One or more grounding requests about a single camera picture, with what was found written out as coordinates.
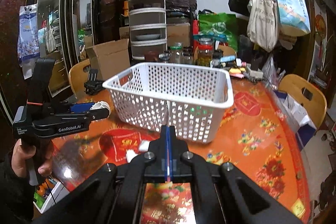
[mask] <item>round table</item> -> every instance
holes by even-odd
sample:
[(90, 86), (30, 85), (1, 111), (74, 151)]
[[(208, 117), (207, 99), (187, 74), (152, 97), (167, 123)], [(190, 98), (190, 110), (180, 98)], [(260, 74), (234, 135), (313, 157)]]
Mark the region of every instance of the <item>round table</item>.
[[(262, 83), (232, 80), (234, 105), (223, 115), (209, 144), (188, 141), (189, 150), (208, 162), (230, 161), (303, 223), (310, 215), (306, 172), (287, 115)], [(138, 152), (142, 140), (158, 133), (120, 121), (108, 90), (80, 102), (106, 101), (109, 118), (93, 121), (87, 132), (53, 140), (53, 173), (73, 190), (104, 163), (126, 163), (126, 150)], [(147, 184), (141, 223), (195, 223), (189, 183)]]

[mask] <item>white plastic basket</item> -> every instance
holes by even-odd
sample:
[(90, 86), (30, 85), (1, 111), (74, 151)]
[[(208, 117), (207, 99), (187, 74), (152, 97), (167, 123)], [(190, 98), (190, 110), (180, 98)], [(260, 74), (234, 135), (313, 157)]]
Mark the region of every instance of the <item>white plastic basket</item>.
[(122, 121), (157, 132), (173, 125), (178, 138), (202, 143), (214, 139), (224, 110), (233, 105), (229, 73), (200, 66), (140, 63), (103, 87)]

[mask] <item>chair backrest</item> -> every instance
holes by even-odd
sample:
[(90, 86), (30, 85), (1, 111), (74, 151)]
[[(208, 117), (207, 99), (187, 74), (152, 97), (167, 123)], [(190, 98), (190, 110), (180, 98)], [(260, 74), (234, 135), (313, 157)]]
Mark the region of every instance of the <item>chair backrest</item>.
[(321, 90), (298, 75), (286, 75), (278, 90), (287, 92), (301, 104), (319, 129), (327, 111), (327, 101)]
[(84, 83), (89, 76), (89, 70), (84, 71), (84, 68), (90, 65), (90, 60), (86, 59), (74, 65), (69, 71), (69, 82), (74, 94), (84, 91)]

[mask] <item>white plate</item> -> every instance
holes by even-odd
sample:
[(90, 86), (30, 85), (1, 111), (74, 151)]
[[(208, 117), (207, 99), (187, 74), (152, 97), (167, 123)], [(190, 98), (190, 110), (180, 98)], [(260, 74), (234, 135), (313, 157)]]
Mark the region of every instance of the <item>white plate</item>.
[(142, 34), (142, 35), (136, 35), (135, 38), (140, 41), (145, 40), (155, 40), (160, 38), (160, 34)]

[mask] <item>person's hand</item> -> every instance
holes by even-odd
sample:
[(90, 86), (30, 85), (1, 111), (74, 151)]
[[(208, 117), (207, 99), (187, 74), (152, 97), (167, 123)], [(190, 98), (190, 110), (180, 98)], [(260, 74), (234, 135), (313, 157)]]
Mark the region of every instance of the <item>person's hand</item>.
[[(44, 177), (47, 177), (51, 174), (53, 163), (53, 151), (54, 151), (53, 143), (49, 142), (45, 153), (45, 161), (38, 168), (39, 174)], [(35, 146), (22, 145), (21, 139), (19, 139), (16, 142), (12, 155), (12, 169), (19, 178), (27, 177), (26, 160), (32, 158), (35, 155), (35, 153), (36, 153)]]

